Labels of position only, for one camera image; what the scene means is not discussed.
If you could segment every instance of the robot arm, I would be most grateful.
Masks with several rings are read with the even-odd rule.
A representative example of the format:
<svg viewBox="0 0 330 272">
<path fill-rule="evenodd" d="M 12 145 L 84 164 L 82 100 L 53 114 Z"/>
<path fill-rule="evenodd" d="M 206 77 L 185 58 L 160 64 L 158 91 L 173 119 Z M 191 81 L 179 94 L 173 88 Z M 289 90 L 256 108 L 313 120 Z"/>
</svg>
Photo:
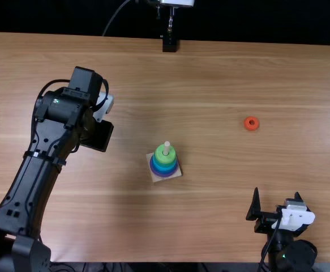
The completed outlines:
<svg viewBox="0 0 330 272">
<path fill-rule="evenodd" d="M 98 98 L 102 83 L 106 95 Z M 95 112 L 108 112 L 109 98 L 106 80 L 81 67 L 68 87 L 38 97 L 29 148 L 0 204 L 0 272 L 49 271 L 50 249 L 38 241 L 46 203 L 73 149 L 106 151 L 113 125 Z"/>
<path fill-rule="evenodd" d="M 308 241 L 294 241 L 294 238 L 301 235 L 314 219 L 314 213 L 298 192 L 294 198 L 287 198 L 283 206 L 277 206 L 276 212 L 261 211 L 259 192 L 255 188 L 246 220 L 256 220 L 254 232 L 267 234 L 258 271 L 261 271 L 267 253 L 271 272 L 311 271 L 317 248 Z"/>
</svg>

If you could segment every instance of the orange ring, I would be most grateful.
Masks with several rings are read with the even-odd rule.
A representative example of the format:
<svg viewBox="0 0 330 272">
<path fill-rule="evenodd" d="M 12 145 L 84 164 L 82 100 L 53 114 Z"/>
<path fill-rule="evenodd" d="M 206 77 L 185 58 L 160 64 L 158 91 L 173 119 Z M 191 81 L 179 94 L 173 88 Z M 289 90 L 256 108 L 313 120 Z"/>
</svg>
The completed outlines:
<svg viewBox="0 0 330 272">
<path fill-rule="evenodd" d="M 259 127 L 259 120 L 254 116 L 246 117 L 244 120 L 244 127 L 247 130 L 256 130 Z"/>
</svg>

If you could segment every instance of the green ring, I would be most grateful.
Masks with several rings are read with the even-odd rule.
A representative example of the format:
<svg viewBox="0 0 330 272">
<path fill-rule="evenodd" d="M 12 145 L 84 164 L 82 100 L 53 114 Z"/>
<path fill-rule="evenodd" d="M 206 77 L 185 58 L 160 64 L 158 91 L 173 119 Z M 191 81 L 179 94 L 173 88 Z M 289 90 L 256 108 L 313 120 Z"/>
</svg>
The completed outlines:
<svg viewBox="0 0 330 272">
<path fill-rule="evenodd" d="M 172 146 L 170 146 L 170 152 L 167 156 L 165 156 L 162 153 L 164 151 L 164 147 L 165 145 L 162 144 L 158 148 L 156 148 L 155 151 L 156 160 L 161 164 L 165 164 L 165 165 L 171 164 L 176 160 L 176 151 Z"/>
</svg>

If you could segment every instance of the cable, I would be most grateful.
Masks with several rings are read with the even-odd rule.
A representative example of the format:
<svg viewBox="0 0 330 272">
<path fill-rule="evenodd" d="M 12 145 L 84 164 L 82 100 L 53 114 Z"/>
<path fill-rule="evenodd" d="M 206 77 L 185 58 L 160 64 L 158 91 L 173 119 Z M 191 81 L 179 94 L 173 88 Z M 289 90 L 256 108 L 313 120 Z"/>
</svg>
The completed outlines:
<svg viewBox="0 0 330 272">
<path fill-rule="evenodd" d="M 201 265 L 202 265 L 203 269 L 205 270 L 205 272 L 209 272 L 209 270 L 207 269 L 206 265 L 203 262 L 201 262 Z"/>
<path fill-rule="evenodd" d="M 108 269 L 107 269 L 107 263 L 106 262 L 103 262 L 103 270 L 100 270 L 98 272 L 109 272 Z"/>
<path fill-rule="evenodd" d="M 75 148 L 74 148 L 72 151 L 70 151 L 70 152 L 71 152 L 71 153 L 76 153 L 76 152 L 78 151 L 78 149 L 79 149 L 79 146 L 80 146 L 80 142 L 78 142 L 78 143 L 76 144 Z"/>
<path fill-rule="evenodd" d="M 103 33 L 102 33 L 102 37 L 106 36 L 107 30 L 110 26 L 110 24 L 112 23 L 113 19 L 117 16 L 117 14 L 119 13 L 119 11 L 125 6 L 127 5 L 131 0 L 125 0 L 120 6 L 119 8 L 115 11 L 115 13 L 112 15 L 112 17 L 109 19 L 106 28 L 104 29 Z"/>
<path fill-rule="evenodd" d="M 109 93 L 109 85 L 108 85 L 108 81 L 103 79 L 102 83 L 104 85 L 104 88 L 106 89 L 106 96 L 104 97 L 104 99 L 102 100 L 101 103 L 99 103 L 98 105 L 95 105 L 94 107 L 92 107 L 92 111 L 96 112 L 98 111 L 100 108 L 102 108 L 102 106 L 104 105 L 104 103 L 106 102 L 106 100 L 108 99 L 108 93 Z"/>
<path fill-rule="evenodd" d="M 51 266 L 66 266 L 66 267 L 69 267 L 73 272 L 76 272 L 75 271 L 75 269 L 72 267 L 72 266 L 70 266 L 70 265 L 68 265 L 68 264 L 66 264 L 66 263 L 63 263 L 63 262 L 57 262 L 57 263 L 51 263 L 50 264 Z"/>
<path fill-rule="evenodd" d="M 280 217 L 279 217 L 279 219 L 278 219 L 278 222 L 277 222 L 276 228 L 274 229 L 274 232 L 273 232 L 273 234 L 272 234 L 272 237 L 271 237 L 271 239 L 269 240 L 269 242 L 268 242 L 268 244 L 267 244 L 267 247 L 265 248 L 265 251 L 263 252 L 262 258 L 261 258 L 261 260 L 260 260 L 260 263 L 259 263 L 259 265 L 258 265 L 258 269 L 257 269 L 256 272 L 260 272 L 260 269 L 262 269 L 263 264 L 264 264 L 264 259 L 265 259 L 266 255 L 267 255 L 267 253 L 268 253 L 269 247 L 270 247 L 270 245 L 271 245 L 271 243 L 272 243 L 272 241 L 273 241 L 273 239 L 274 239 L 274 237 L 275 237 L 276 232 L 277 232 L 278 229 L 279 229 L 280 222 L 282 221 L 282 212 L 280 211 L 279 214 L 280 214 Z"/>
</svg>

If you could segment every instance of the wood grain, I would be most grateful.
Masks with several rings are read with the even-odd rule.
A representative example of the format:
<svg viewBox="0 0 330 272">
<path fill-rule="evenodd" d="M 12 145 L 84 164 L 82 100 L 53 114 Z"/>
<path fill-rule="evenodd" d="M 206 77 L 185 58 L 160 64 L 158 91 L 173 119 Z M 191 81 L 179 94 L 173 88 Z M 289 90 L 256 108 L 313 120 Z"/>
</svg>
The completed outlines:
<svg viewBox="0 0 330 272">
<path fill-rule="evenodd" d="M 299 191 L 316 214 L 301 236 L 330 262 L 330 46 L 0 33 L 0 201 L 29 142 L 40 88 L 76 65 L 115 96 L 105 154 L 67 160 L 45 211 L 52 261 L 258 262 L 245 221 Z M 242 120 L 257 116 L 249 132 Z M 153 185 L 145 155 L 169 140 L 183 177 Z"/>
</svg>

